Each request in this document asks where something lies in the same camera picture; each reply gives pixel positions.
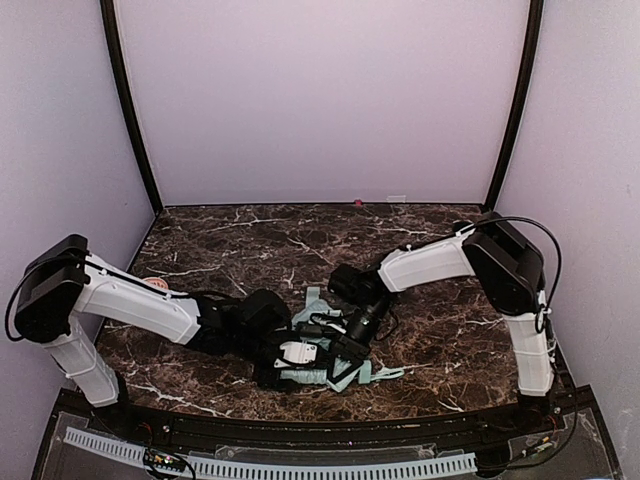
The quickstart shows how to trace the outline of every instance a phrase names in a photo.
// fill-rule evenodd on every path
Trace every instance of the small pink object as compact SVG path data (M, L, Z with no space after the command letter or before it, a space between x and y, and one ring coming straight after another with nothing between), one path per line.
M143 279L145 282L150 283L154 287L164 288L169 290L169 284L159 277L147 277Z

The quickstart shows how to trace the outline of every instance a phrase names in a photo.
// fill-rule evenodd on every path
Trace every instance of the light blue cloth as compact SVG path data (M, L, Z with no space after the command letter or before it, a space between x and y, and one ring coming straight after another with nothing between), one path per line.
M320 298L320 288L319 287L308 287L307 288L307 297L305 302L305 308L294 315L291 323L295 327L298 323L301 322L309 322L311 315L314 313L322 313L325 315L332 315L334 317L338 317L342 314L341 310L334 310L331 306ZM329 349L329 345L331 340L328 338L303 338L303 341L307 341L309 343L314 343L324 350ZM338 376L340 373L344 372L349 366L351 362L347 360L343 360L341 358L336 358L334 364L334 375ZM378 382L380 380L390 380L393 378L398 378L404 375L403 368L386 368L383 367L376 374L372 374L372 365L370 360L365 360L364 363L360 366L360 368L354 370L352 373L347 375L341 381L336 384L333 384L327 380L327 371L326 370L282 370L280 372L280 378L283 380L294 380L297 383L301 383L304 385L329 385L336 392L342 392L345 388L349 386L349 384L358 376L358 383L368 384L371 382Z

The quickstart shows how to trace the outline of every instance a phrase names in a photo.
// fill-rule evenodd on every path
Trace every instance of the white wall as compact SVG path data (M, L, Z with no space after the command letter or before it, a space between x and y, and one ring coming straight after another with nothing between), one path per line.
M117 4L165 203L484 201L527 0Z
M498 205L537 218L562 243L554 324L630 479L640 478L639 25L637 1L546 3Z
M0 5L0 310L37 255L72 232L120 267L152 220L120 113L99 2ZM95 332L97 325L90 325ZM30 478L62 376L0 340L2 478Z

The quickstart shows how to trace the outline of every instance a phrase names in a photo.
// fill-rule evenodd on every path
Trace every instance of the marble floor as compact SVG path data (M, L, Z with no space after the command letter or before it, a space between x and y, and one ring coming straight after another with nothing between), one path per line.
M465 205L261 205L166 209L135 264L175 290L215 289L243 296L277 292L293 313L309 286L326 292L340 263L364 267L396 246L437 238L458 220L479 218ZM96 252L105 257L103 252ZM363 421L472 411L515 402L517 371L506 326L475 279L403 293L399 328L372 343L374 370L408 367L396 380L320 386L285 394L258 389L249 363L212 357L152 333L107 321L97 342L139 405L251 420Z

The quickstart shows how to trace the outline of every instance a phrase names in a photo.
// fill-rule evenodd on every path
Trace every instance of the black metal frame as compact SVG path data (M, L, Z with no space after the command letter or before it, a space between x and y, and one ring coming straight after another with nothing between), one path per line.
M136 110L133 105L133 97L131 96L126 65L122 55L122 45L120 44L118 21L113 0L100 0L100 7L102 10L104 34L107 39L107 48L109 49L109 57L111 59L113 78L115 79L118 96L120 97L120 108L122 109L122 115L127 125L129 140L131 141L131 147L136 157L140 176L142 177L144 188L147 191L149 202L151 203L153 211L158 214L163 209L162 199L160 198L156 181L153 178L153 171L151 170L149 157L147 156L147 151L142 139L142 132L138 124L138 117L136 116Z
M484 201L483 208L485 210L493 210L496 207L509 168L509 161L513 154L513 147L516 143L522 113L524 112L524 105L527 100L529 83L531 82L531 73L533 72L533 63L536 57L538 36L542 23L543 5L544 0L531 0L529 4L529 19L527 21L527 32L524 37L524 47L522 49L522 59L520 61L520 70L518 71L516 90L513 94L511 112L509 113L507 128L505 129L504 138L502 139L502 146L500 147L496 168L493 172L487 198Z

